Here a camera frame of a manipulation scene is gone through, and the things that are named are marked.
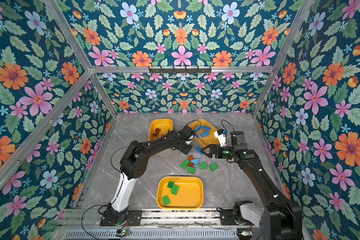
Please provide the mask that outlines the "blue long brick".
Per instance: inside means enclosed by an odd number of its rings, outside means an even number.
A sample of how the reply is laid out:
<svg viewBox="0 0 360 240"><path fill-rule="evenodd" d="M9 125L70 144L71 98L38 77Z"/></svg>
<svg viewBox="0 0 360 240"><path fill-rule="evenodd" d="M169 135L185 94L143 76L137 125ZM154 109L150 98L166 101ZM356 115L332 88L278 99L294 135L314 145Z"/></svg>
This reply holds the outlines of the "blue long brick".
<svg viewBox="0 0 360 240"><path fill-rule="evenodd" d="M200 133L201 138L208 137L209 135L210 135L210 132L207 132L207 131Z"/></svg>
<svg viewBox="0 0 360 240"><path fill-rule="evenodd" d="M210 132L210 131L211 131L211 128L208 127L208 126L202 126L202 129L203 129L205 132Z"/></svg>
<svg viewBox="0 0 360 240"><path fill-rule="evenodd" d="M199 124L194 128L194 131L197 133L201 129L202 125Z"/></svg>

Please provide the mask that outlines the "green cube brick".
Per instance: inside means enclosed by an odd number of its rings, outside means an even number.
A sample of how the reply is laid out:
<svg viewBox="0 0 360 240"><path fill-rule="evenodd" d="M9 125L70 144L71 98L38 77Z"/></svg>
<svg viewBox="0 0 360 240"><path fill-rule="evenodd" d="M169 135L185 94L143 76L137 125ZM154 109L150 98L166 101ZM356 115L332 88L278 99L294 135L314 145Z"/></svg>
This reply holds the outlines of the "green cube brick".
<svg viewBox="0 0 360 240"><path fill-rule="evenodd" d="M200 163L200 170L206 170L208 167L207 163Z"/></svg>
<svg viewBox="0 0 360 240"><path fill-rule="evenodd" d="M218 169L218 165L217 164L211 164L209 166L209 169L210 169L211 172L214 172L214 171L216 171Z"/></svg>

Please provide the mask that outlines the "light blue slope brick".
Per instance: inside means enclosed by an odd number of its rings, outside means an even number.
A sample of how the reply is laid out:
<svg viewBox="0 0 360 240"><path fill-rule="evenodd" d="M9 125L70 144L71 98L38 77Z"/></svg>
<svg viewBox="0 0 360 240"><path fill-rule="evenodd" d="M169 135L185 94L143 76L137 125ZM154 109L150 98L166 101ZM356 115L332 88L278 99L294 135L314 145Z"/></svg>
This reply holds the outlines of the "light blue slope brick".
<svg viewBox="0 0 360 240"><path fill-rule="evenodd" d="M194 166L196 166L196 167L199 165L199 162L200 162L200 159L193 159L193 160L191 160L191 163L193 163Z"/></svg>

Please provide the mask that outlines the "green long brick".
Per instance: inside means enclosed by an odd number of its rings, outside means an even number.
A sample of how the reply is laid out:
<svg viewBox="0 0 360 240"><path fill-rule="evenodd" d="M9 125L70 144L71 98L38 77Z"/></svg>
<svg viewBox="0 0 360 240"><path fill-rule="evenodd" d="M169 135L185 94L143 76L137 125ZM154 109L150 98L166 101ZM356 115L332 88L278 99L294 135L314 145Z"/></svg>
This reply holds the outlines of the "green long brick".
<svg viewBox="0 0 360 240"><path fill-rule="evenodd" d="M182 163L181 163L181 168L183 170L185 170L190 164L190 161L189 160L184 160Z"/></svg>

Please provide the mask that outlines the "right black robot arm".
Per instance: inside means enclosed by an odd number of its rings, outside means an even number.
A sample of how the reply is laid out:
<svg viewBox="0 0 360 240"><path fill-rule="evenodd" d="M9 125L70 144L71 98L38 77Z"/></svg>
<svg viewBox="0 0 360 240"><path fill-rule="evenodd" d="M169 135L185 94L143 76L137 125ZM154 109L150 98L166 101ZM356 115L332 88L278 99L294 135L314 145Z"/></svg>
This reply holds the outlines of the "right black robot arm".
<svg viewBox="0 0 360 240"><path fill-rule="evenodd" d="M244 132L230 134L231 146L227 145L226 131L219 129L214 135L219 143L202 148L202 154L237 164L251 180L263 204L257 207L252 201L241 201L236 202L232 210L217 208L223 224L227 224L229 219L239 225L251 223L260 229L264 240L303 239L302 208L291 202L274 184L258 154L248 149Z"/></svg>

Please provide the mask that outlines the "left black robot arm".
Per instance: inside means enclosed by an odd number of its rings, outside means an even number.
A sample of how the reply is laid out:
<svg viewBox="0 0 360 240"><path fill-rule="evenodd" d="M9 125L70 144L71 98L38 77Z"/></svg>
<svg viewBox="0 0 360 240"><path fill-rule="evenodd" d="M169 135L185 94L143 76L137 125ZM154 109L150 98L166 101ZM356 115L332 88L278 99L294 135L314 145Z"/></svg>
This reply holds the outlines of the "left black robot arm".
<svg viewBox="0 0 360 240"><path fill-rule="evenodd" d="M155 140L148 142L133 141L129 146L126 146L126 151L120 160L118 187L103 213L104 220L113 225L123 224L127 220L132 190L137 179L146 172L149 159L167 149L178 150L187 155L193 147L191 142L195 136L195 131L190 126L185 125L180 131L169 131Z"/></svg>

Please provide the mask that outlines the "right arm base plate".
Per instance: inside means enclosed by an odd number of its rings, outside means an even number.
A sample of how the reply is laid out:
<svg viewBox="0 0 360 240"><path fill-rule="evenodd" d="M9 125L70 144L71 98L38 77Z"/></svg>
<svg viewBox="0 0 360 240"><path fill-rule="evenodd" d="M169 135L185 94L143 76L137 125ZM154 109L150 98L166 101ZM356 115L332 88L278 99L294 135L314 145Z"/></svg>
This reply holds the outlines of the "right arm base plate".
<svg viewBox="0 0 360 240"><path fill-rule="evenodd" d="M240 212L234 209L217 208L220 214L220 222L222 226L249 226L253 225L249 220L242 218Z"/></svg>

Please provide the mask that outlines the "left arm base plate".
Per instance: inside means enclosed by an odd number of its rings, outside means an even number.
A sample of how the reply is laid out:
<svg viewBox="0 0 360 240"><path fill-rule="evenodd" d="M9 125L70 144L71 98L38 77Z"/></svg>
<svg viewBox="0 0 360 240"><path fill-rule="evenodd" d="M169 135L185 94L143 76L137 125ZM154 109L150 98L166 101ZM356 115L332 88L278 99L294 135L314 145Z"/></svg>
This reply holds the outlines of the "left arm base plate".
<svg viewBox="0 0 360 240"><path fill-rule="evenodd" d="M139 226L142 220L143 211L141 210L124 210L120 213L113 209L105 210L103 213L100 226L116 227L116 226Z"/></svg>

